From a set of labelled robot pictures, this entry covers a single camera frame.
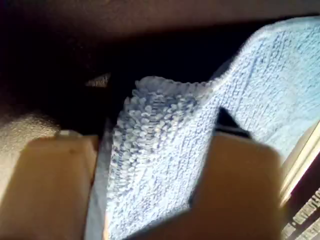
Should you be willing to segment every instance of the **blue towel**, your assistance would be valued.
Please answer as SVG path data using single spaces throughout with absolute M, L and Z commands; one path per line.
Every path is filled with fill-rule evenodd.
M 208 82 L 149 76 L 132 95 L 113 132 L 108 170 L 114 240 L 188 208 L 219 107 L 257 141 L 288 156 L 320 118 L 320 18 L 261 28 L 227 71 Z

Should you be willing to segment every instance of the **microfiber towel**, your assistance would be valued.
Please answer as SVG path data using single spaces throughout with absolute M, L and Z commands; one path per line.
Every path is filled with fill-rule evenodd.
M 136 82 L 113 130 L 106 199 L 110 239 L 188 208 L 219 107 L 285 159 L 320 117 L 320 18 L 261 28 L 226 72 L 208 82 L 156 76 Z

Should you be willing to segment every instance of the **tan plastic piece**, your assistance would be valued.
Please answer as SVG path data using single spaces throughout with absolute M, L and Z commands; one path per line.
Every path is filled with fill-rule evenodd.
M 134 239 L 281 239 L 279 164 L 273 149 L 218 133 L 191 210 Z
M 31 141 L 0 205 L 0 239 L 82 239 L 97 147 L 95 136 Z

